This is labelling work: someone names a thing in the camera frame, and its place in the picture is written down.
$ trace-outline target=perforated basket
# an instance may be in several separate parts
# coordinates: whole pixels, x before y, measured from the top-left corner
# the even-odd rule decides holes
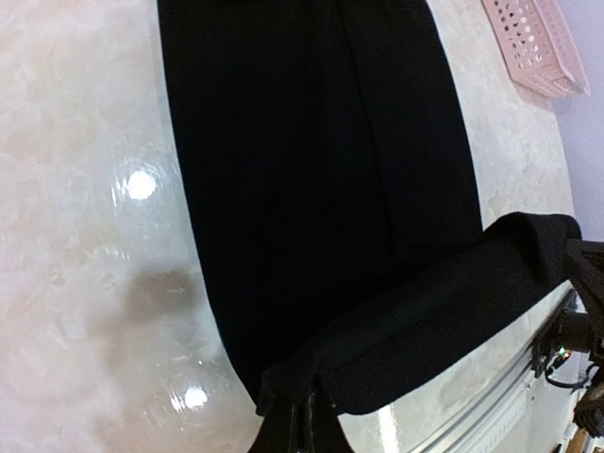
[[[547,97],[589,93],[556,0],[482,0],[512,80]]]

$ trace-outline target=marble table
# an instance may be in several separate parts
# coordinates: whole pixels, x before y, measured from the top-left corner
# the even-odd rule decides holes
[[[572,214],[550,103],[510,82],[479,0],[429,2],[485,226],[513,210]],[[260,419],[194,250],[155,2],[1,10],[0,451],[244,452]],[[489,384],[560,292],[415,392],[343,416],[351,444],[420,443]]]

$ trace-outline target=wire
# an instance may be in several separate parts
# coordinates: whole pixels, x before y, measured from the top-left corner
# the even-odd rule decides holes
[[[545,371],[545,380],[554,387],[558,387],[560,389],[580,390],[584,388],[585,385],[591,380],[590,373],[596,366],[597,365],[595,363],[589,365],[587,367],[587,370],[585,370],[585,377],[575,383],[559,382],[558,380],[554,380],[549,377],[557,369],[553,366],[550,366],[549,368],[547,368],[547,371]]]

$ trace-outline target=black cloth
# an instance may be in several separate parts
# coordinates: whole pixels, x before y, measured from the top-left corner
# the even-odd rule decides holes
[[[491,260],[518,277],[506,267],[518,257],[481,236],[461,111],[424,1],[160,0],[159,23],[210,303],[260,412],[272,392],[299,401],[317,373],[339,411],[377,409],[558,281],[508,307],[511,286],[492,289],[495,270],[480,272],[476,260]],[[483,328],[469,307],[490,317]]]

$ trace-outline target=plastic basket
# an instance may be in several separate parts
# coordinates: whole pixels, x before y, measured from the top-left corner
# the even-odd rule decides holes
[[[589,93],[556,0],[482,0],[512,80],[547,97]]]

